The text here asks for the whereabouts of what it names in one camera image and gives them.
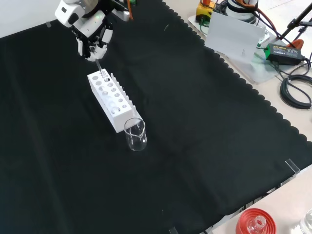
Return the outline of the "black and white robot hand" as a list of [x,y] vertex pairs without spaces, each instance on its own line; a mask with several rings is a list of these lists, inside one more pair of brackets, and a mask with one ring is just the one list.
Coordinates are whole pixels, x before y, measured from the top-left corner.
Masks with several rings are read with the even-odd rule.
[[91,62],[104,57],[113,35],[113,27],[107,21],[101,1],[61,0],[55,16],[76,36],[81,57]]

